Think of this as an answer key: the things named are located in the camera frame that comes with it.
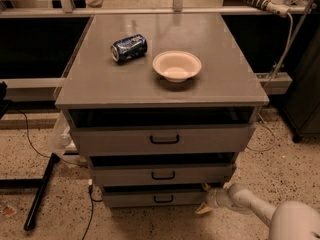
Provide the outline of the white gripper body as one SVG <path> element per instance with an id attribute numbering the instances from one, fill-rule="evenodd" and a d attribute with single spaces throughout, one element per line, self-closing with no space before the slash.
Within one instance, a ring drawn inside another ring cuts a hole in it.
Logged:
<path id="1" fill-rule="evenodd" d="M 207 204 L 212 208 L 231 208 L 233 201 L 224 188 L 211 188 L 206 195 Z"/>

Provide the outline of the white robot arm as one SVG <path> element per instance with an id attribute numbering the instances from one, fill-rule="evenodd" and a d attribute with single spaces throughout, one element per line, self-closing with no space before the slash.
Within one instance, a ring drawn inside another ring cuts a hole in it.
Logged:
<path id="1" fill-rule="evenodd" d="M 202 187 L 205 201 L 197 208 L 198 215 L 215 208 L 227 208 L 241 214 L 254 214 L 268 227 L 268 240 L 320 240 L 320 213 L 305 203 L 285 201 L 274 206 L 239 183 L 228 188 L 208 184 Z"/>

